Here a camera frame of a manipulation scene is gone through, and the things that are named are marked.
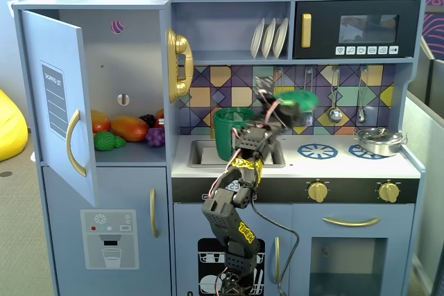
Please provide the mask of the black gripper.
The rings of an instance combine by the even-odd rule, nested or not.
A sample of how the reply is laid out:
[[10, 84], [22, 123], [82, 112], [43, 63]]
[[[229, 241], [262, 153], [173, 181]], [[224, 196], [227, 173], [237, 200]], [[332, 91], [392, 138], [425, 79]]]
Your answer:
[[272, 77], [255, 76], [255, 97], [261, 104], [261, 111], [256, 120], [257, 127], [269, 128], [277, 133], [284, 129], [291, 130], [294, 127], [299, 127], [302, 115], [300, 105], [298, 103], [282, 104], [282, 100], [273, 95], [273, 89]]

